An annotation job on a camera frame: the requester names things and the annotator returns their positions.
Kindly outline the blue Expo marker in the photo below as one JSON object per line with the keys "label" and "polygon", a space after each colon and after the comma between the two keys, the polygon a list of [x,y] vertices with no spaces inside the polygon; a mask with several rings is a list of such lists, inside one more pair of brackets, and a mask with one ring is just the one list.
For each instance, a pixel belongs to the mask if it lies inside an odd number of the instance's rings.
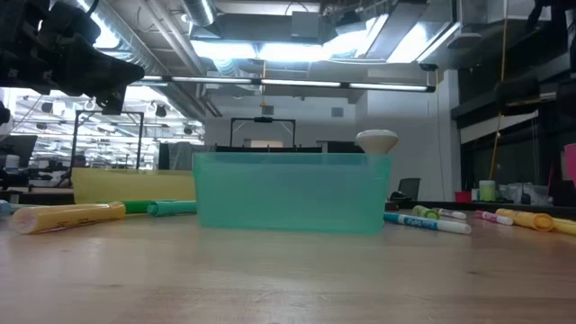
{"label": "blue Expo marker", "polygon": [[385,212],[383,219],[388,222],[425,230],[437,230],[462,235],[470,235],[472,233],[470,225],[448,220],[434,220],[392,212]]}

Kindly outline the tall black rig frame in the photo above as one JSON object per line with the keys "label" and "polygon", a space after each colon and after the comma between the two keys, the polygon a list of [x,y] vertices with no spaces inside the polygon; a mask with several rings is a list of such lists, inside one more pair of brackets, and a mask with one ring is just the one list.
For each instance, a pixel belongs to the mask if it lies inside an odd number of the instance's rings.
{"label": "tall black rig frame", "polygon": [[142,147],[142,139],[144,133],[144,112],[123,112],[123,111],[113,111],[109,109],[102,109],[100,111],[90,111],[87,109],[83,110],[76,110],[75,111],[75,119],[74,119],[74,131],[72,136],[72,148],[71,148],[71,166],[74,165],[76,159],[76,151],[77,151],[77,140],[78,140],[78,130],[81,125],[83,125],[86,120],[80,121],[80,117],[82,114],[87,113],[87,117],[92,117],[95,114],[107,115],[107,116],[119,116],[122,114],[125,115],[137,115],[139,116],[139,122],[136,122],[136,125],[139,127],[139,136],[138,136],[138,146],[137,146],[137,155],[136,155],[136,169],[140,170],[140,160],[141,160],[141,147]]}

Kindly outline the pink marker white cap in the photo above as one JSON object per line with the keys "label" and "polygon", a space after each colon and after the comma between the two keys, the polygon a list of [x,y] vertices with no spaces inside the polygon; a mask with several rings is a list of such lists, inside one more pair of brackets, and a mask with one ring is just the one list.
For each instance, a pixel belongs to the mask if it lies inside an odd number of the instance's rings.
{"label": "pink marker white cap", "polygon": [[514,224],[514,221],[511,218],[488,211],[476,211],[474,216],[481,220],[490,221],[501,225],[512,226]]}

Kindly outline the pale green canister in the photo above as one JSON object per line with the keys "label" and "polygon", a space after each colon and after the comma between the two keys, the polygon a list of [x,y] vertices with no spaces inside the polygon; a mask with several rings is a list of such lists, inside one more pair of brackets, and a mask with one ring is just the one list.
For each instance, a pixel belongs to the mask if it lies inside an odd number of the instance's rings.
{"label": "pale green canister", "polygon": [[479,182],[480,200],[482,202],[495,202],[497,199],[496,182],[494,180],[481,180]]}

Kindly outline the dark red capped marker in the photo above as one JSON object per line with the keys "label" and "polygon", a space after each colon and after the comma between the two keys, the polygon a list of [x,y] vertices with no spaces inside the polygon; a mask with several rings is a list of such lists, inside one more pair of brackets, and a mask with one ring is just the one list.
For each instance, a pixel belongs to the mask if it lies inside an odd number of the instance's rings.
{"label": "dark red capped marker", "polygon": [[461,211],[453,211],[453,210],[442,209],[442,208],[435,208],[435,211],[441,217],[448,217],[448,218],[457,219],[457,220],[466,220],[467,219],[467,215]]}

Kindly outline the orange Sharpie highlighter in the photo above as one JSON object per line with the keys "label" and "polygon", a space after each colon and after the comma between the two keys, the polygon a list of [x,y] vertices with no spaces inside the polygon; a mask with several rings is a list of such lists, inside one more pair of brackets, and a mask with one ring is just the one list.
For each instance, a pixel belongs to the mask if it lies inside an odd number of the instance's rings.
{"label": "orange Sharpie highlighter", "polygon": [[538,231],[550,231],[554,227],[554,219],[546,213],[497,209],[496,213],[511,218],[514,225]]}

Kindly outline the pale green highlighter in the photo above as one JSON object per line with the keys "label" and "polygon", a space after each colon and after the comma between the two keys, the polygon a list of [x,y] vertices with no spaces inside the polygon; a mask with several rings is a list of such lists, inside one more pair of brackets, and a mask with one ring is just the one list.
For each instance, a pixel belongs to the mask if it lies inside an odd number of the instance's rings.
{"label": "pale green highlighter", "polygon": [[433,220],[439,220],[440,214],[438,211],[422,206],[422,205],[415,205],[412,209],[412,212],[415,216]]}

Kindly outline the slim yellow highlighter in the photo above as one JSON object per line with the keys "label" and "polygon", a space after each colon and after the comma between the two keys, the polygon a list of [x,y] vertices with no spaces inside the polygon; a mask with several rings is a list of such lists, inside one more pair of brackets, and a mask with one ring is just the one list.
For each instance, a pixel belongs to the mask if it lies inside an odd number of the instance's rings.
{"label": "slim yellow highlighter", "polygon": [[553,218],[553,230],[563,234],[576,236],[576,221]]}

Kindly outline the pink object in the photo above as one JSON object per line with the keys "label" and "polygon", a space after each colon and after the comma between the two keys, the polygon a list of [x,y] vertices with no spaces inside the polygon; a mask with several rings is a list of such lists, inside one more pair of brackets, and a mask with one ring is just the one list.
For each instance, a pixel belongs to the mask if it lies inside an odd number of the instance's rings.
{"label": "pink object", "polygon": [[576,188],[576,143],[564,147],[566,174]]}

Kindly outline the thick yellow highlighter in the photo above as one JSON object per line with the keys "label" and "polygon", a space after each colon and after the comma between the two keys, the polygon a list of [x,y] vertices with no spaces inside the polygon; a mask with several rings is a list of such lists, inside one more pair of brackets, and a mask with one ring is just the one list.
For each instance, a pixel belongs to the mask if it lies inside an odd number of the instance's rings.
{"label": "thick yellow highlighter", "polygon": [[19,209],[12,215],[10,225],[18,233],[29,235],[119,221],[125,215],[125,207],[121,202],[40,206]]}

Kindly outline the black LED light bar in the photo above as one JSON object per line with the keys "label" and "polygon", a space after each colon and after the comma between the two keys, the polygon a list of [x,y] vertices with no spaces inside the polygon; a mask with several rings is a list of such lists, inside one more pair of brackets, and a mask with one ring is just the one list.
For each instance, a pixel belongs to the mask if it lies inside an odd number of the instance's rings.
{"label": "black LED light bar", "polygon": [[411,93],[433,93],[435,85],[406,85],[391,83],[359,83],[318,80],[296,80],[278,78],[212,77],[212,76],[144,76],[131,85],[166,86],[169,83],[194,83],[230,86],[294,86],[346,90],[396,91]]}

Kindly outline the green translucent bin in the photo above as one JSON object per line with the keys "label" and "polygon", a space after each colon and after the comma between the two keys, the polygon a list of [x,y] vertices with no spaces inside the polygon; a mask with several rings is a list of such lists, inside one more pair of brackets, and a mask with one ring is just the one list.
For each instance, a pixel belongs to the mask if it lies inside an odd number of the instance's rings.
{"label": "green translucent bin", "polygon": [[391,159],[365,153],[197,153],[204,227],[377,233]]}

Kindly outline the black office chair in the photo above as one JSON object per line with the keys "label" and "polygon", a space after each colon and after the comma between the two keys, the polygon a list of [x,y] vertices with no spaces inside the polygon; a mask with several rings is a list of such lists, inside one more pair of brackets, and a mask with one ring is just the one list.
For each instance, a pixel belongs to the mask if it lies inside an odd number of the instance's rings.
{"label": "black office chair", "polygon": [[398,189],[390,196],[391,202],[416,201],[419,197],[420,178],[403,178]]}

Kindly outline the teal marker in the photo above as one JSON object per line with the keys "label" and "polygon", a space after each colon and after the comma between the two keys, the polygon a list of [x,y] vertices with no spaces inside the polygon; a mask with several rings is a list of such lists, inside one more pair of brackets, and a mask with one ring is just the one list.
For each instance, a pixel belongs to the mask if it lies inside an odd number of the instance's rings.
{"label": "teal marker", "polygon": [[196,201],[153,201],[148,205],[147,213],[152,217],[197,213],[197,204]]}

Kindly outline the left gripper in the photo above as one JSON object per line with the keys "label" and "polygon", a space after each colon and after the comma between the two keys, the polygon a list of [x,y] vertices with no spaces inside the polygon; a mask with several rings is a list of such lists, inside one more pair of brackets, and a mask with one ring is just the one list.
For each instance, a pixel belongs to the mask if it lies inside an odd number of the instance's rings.
{"label": "left gripper", "polygon": [[127,86],[145,70],[95,48],[99,2],[84,10],[64,0],[0,0],[0,86],[86,95],[121,111]]}

